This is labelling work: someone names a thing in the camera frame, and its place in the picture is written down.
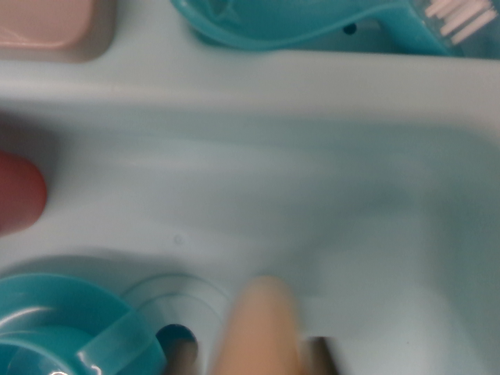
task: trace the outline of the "toy sink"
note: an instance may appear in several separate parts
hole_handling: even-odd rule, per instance
[[[209,285],[164,322],[193,331],[204,370],[234,294],[270,273],[346,373],[498,373],[498,62],[239,52],[156,0],[123,0],[117,26],[93,62],[0,62],[0,147],[49,188],[0,239],[2,275],[131,303],[158,275]]]

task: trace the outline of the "teal plastic piece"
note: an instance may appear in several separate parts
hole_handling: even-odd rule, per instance
[[[1,375],[158,375],[165,356],[125,302],[48,274],[0,280]]]
[[[202,34],[250,50],[283,48],[375,19],[403,50],[461,54],[410,0],[172,0]]]

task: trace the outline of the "drain hole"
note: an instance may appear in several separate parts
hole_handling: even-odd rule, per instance
[[[182,324],[169,324],[158,331],[156,338],[167,360],[170,360],[173,355],[176,355],[176,352],[178,352],[180,348],[186,348],[186,345],[189,347],[190,356],[193,357],[193,362],[196,360],[198,342],[196,341],[196,336],[186,326]]]
[[[353,35],[358,30],[358,27],[355,23],[351,23],[350,25],[344,27],[344,32],[347,35]]]

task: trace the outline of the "teal plastic cup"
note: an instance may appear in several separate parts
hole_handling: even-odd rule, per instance
[[[163,350],[125,302],[86,281],[0,280],[0,375],[159,375]]]

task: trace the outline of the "toothbrush bristles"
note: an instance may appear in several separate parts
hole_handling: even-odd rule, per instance
[[[469,23],[467,26],[461,29],[461,31],[453,35],[452,43],[454,45],[457,45],[458,43],[464,41],[470,35],[474,34],[480,28],[485,26],[487,23],[490,23],[492,20],[494,20],[496,16],[498,16],[498,13],[493,9],[484,12],[479,17],[477,17],[473,22]]]
[[[450,40],[454,45],[464,41],[498,15],[491,0],[431,0],[425,14],[443,21],[441,35],[451,35]]]

